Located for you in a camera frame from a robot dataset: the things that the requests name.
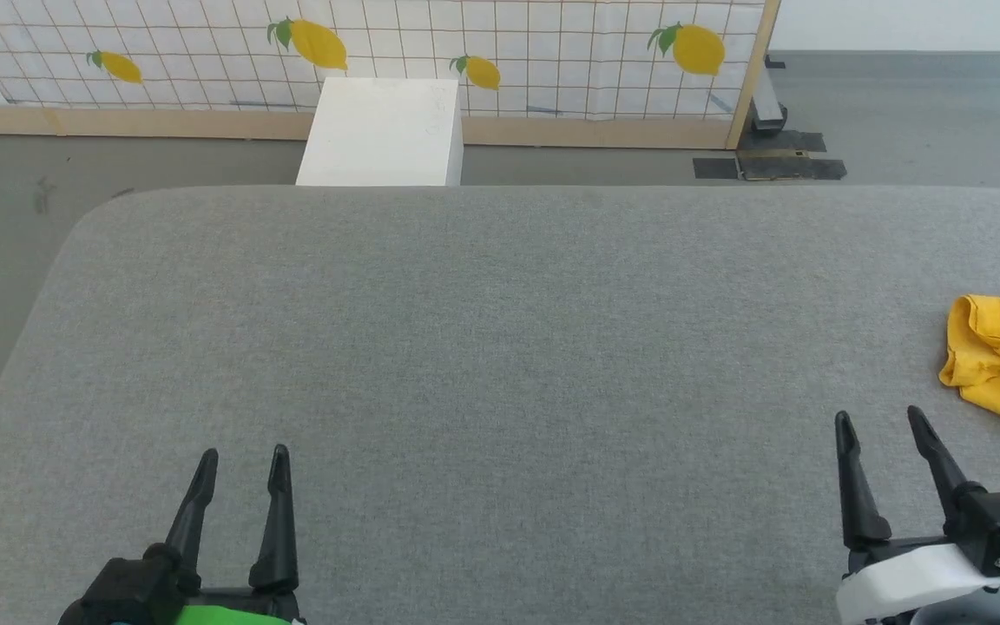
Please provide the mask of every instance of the wooden frame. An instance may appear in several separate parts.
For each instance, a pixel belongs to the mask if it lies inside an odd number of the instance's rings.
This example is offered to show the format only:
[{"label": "wooden frame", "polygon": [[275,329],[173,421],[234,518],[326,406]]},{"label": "wooden frame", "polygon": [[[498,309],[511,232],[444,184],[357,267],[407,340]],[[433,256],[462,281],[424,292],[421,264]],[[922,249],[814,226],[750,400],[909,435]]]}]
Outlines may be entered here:
[{"label": "wooden frame", "polygon": [[[734,149],[750,111],[781,0],[766,0],[733,119],[581,119],[465,117],[467,145],[580,148]],[[0,107],[0,135],[178,137],[306,141],[309,112],[100,110]]]}]

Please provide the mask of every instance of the gray fabric tablecloth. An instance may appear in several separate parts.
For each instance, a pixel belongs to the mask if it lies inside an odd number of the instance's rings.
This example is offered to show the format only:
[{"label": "gray fabric tablecloth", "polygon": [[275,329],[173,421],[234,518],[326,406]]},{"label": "gray fabric tablecloth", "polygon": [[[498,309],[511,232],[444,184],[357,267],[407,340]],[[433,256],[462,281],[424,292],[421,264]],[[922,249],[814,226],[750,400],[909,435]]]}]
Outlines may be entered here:
[{"label": "gray fabric tablecloth", "polygon": [[241,585],[273,444],[333,622],[836,621],[832,417],[897,535],[942,519],[918,404],[1000,296],[1000,191],[211,188],[76,227],[0,380],[0,622],[162,539],[219,448],[200,572]]}]

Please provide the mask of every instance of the lemon print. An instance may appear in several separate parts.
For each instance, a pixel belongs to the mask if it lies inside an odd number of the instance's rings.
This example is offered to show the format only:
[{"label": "lemon print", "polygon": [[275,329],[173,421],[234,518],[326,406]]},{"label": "lemon print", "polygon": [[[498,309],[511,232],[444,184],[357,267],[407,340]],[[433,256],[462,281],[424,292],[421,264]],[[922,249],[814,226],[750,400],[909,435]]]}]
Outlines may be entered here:
[{"label": "lemon print", "polygon": [[476,84],[481,89],[500,90],[500,70],[488,59],[480,56],[458,56],[457,59],[450,59],[450,67],[457,65],[457,73],[464,72],[469,77],[469,82]]},{"label": "lemon print", "polygon": [[273,37],[281,46],[288,48],[289,43],[295,43],[295,51],[311,64],[330,69],[348,69],[345,66],[345,46],[342,40],[334,35],[334,31],[322,24],[309,23],[307,20],[292,20],[285,17],[277,23],[269,24],[267,32],[269,41]]},{"label": "lemon print", "polygon": [[87,63],[94,63],[97,68],[107,68],[111,76],[124,82],[141,82],[141,70],[126,56],[96,50],[88,52]]},{"label": "lemon print", "polygon": [[676,23],[652,32],[647,40],[647,48],[658,40],[658,48],[665,56],[670,46],[674,46],[674,60],[689,74],[715,76],[723,63],[723,41],[717,33],[699,25]]}]

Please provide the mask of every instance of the white pedestal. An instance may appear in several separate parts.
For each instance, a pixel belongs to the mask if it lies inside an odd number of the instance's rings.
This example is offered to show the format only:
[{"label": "white pedestal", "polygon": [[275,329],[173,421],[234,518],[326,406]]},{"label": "white pedestal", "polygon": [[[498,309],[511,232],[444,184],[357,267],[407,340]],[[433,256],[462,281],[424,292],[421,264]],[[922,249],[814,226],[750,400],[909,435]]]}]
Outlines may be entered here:
[{"label": "white pedestal", "polygon": [[455,187],[461,154],[457,80],[328,78],[295,183]]}]

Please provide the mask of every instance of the white wall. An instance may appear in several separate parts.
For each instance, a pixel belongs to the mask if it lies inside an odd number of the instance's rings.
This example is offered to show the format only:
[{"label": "white wall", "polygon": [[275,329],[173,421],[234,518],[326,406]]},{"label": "white wall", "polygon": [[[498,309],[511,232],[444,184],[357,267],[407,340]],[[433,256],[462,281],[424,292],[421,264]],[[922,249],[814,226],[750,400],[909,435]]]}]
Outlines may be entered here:
[{"label": "white wall", "polygon": [[782,0],[770,49],[1000,52],[1000,0]]}]

